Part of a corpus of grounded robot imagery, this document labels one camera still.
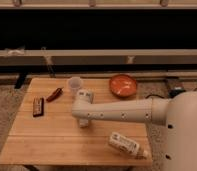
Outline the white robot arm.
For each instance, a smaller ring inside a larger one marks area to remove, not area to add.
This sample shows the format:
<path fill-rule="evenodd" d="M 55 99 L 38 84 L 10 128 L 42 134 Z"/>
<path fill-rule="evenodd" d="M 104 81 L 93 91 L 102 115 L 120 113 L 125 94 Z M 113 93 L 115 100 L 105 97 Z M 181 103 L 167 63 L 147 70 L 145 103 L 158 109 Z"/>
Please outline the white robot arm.
<path fill-rule="evenodd" d="M 197 91 L 174 98 L 92 103 L 93 93 L 79 90 L 72 115 L 87 120 L 152 123 L 166 128 L 163 171 L 197 171 Z"/>

